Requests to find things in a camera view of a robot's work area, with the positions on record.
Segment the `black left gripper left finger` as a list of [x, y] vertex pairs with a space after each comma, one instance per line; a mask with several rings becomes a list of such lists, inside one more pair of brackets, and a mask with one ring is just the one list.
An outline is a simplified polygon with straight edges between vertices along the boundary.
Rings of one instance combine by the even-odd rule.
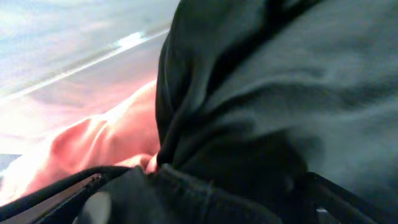
[[1, 224], [72, 223], [90, 196], [127, 167], [95, 167], [73, 174], [1, 207]]

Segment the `black garment pile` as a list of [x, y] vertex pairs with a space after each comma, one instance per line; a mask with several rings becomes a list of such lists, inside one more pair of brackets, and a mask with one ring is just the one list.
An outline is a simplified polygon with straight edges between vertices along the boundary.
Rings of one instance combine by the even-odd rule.
[[181, 1], [155, 111], [75, 223], [318, 223], [309, 172], [397, 215], [397, 1]]

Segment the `pink cloth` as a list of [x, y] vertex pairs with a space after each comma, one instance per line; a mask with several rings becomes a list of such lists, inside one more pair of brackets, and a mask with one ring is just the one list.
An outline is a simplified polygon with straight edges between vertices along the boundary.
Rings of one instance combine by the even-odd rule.
[[11, 163], [1, 205], [85, 169], [99, 166], [157, 168], [156, 82], [151, 81], [106, 113], [87, 117]]

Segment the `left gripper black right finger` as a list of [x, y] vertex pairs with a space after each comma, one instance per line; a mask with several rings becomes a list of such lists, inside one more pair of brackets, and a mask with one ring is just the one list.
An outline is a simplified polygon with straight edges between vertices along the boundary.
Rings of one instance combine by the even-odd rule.
[[341, 223], [397, 224], [397, 215], [385, 212], [320, 175], [307, 174], [310, 200]]

